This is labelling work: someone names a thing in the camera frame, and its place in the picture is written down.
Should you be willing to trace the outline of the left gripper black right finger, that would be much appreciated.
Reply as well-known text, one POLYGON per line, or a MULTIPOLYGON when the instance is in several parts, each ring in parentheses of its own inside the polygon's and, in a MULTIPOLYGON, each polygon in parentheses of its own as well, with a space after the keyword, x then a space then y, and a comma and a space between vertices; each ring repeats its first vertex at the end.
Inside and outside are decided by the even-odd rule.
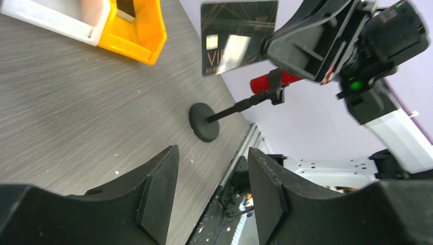
POLYGON ((249 149, 260 244, 432 244, 432 180, 372 183, 350 194, 249 149))

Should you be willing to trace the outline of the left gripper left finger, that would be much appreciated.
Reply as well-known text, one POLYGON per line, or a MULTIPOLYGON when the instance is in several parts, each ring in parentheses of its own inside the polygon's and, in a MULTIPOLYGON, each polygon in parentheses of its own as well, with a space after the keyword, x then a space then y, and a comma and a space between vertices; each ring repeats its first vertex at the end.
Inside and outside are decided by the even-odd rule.
POLYGON ((165 244, 179 158, 168 146, 84 195, 3 184, 1 244, 165 244))

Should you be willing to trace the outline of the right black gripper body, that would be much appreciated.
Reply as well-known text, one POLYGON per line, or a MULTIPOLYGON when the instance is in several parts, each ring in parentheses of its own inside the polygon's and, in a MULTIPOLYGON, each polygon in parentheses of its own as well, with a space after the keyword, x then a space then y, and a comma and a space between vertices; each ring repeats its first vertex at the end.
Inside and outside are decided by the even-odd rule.
POLYGON ((337 81, 343 96, 366 90, 378 79, 429 46, 428 31, 413 1, 397 1, 379 8, 376 1, 323 1, 327 20, 324 36, 344 46, 324 75, 323 85, 337 81))

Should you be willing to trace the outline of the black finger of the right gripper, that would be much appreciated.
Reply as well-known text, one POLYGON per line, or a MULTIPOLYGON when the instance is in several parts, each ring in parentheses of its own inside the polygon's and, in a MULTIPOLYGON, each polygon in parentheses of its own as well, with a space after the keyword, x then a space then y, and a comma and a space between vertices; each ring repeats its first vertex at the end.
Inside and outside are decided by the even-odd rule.
POLYGON ((303 1, 265 44, 267 58, 288 73, 321 83, 335 72, 353 38, 358 1, 303 1))

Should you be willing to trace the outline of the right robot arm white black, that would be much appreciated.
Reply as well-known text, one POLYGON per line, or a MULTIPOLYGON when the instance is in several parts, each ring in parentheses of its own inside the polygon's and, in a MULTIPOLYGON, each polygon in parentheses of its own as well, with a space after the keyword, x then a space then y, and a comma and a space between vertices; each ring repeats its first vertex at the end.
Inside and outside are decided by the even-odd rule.
POLYGON ((376 1, 303 1, 263 46, 276 66, 266 91, 279 104, 291 82, 338 82, 337 98, 394 158, 378 167, 376 178, 430 179, 432 143, 384 81, 428 46, 427 27, 411 1, 385 8, 376 1))

